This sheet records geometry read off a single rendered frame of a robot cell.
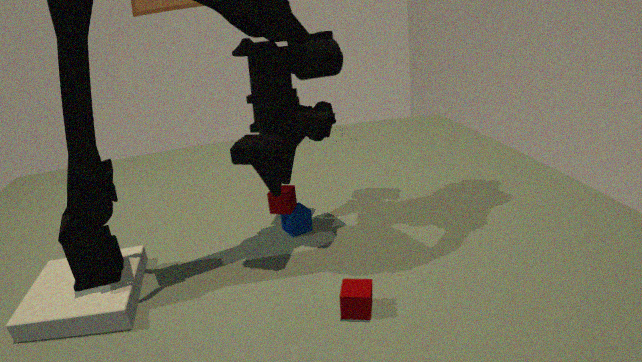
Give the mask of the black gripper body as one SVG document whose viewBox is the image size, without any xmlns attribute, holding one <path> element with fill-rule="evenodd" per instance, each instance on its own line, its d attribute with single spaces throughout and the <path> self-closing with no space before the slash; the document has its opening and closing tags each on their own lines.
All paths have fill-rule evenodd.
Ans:
<svg viewBox="0 0 642 362">
<path fill-rule="evenodd" d="M 251 88 L 251 87 L 250 87 Z M 287 127 L 287 135 L 278 135 L 278 116 L 283 102 L 287 107 L 293 106 L 297 88 L 292 83 L 270 88 L 251 88 L 247 104 L 253 103 L 254 123 L 249 125 L 250 133 L 245 135 L 230 149 L 233 164 L 273 165 L 277 164 L 285 152 L 283 138 L 294 138 L 297 133 Z"/>
</svg>

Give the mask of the blue cube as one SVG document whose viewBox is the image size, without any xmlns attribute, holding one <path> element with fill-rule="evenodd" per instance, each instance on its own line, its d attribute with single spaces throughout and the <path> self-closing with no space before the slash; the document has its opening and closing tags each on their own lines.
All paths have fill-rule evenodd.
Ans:
<svg viewBox="0 0 642 362">
<path fill-rule="evenodd" d="M 282 230 L 292 237 L 313 231 L 311 210 L 301 203 L 297 203 L 291 215 L 280 214 L 280 217 Z"/>
</svg>

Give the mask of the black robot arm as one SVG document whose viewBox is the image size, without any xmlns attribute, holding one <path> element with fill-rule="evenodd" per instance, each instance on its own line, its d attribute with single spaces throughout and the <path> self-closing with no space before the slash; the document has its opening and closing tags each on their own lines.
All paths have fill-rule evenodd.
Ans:
<svg viewBox="0 0 642 362">
<path fill-rule="evenodd" d="M 250 37 L 233 56 L 248 56 L 251 88 L 270 88 L 299 80 L 338 75 L 343 53 L 332 31 L 309 34 L 292 13 L 289 0 L 193 0 L 210 7 Z M 96 147 L 91 99 L 88 34 L 93 0 L 47 0 L 57 38 L 61 100 L 68 150 L 67 207 L 59 243 L 75 278 L 74 291 L 117 283 L 123 257 L 109 225 L 117 202 L 111 159 L 101 161 Z M 288 46 L 275 42 L 287 41 Z M 314 108 L 283 102 L 278 135 L 290 131 L 314 141 L 329 137 L 336 123 L 331 103 Z"/>
</svg>

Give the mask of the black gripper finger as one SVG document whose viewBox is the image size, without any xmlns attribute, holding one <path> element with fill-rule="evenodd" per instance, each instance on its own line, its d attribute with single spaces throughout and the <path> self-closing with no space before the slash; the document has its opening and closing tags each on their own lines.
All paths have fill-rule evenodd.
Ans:
<svg viewBox="0 0 642 362">
<path fill-rule="evenodd" d="M 283 184 L 290 183 L 296 147 L 305 137 L 306 136 L 297 133 L 294 138 L 283 138 L 285 143 L 285 151 L 291 151 L 291 153 L 282 163 Z"/>
<path fill-rule="evenodd" d="M 282 163 L 291 151 L 285 151 L 284 157 L 273 165 L 252 165 L 273 196 L 281 195 Z"/>
</svg>

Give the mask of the red cube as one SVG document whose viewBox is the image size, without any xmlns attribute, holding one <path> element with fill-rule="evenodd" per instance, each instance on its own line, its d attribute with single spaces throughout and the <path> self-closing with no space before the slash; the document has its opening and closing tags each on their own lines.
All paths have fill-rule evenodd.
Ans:
<svg viewBox="0 0 642 362">
<path fill-rule="evenodd" d="M 270 214 L 291 215 L 297 206 L 295 185 L 282 185 L 281 195 L 273 196 L 267 193 Z"/>
<path fill-rule="evenodd" d="M 341 320 L 370 320 L 372 279 L 342 279 L 339 300 Z"/>
</svg>

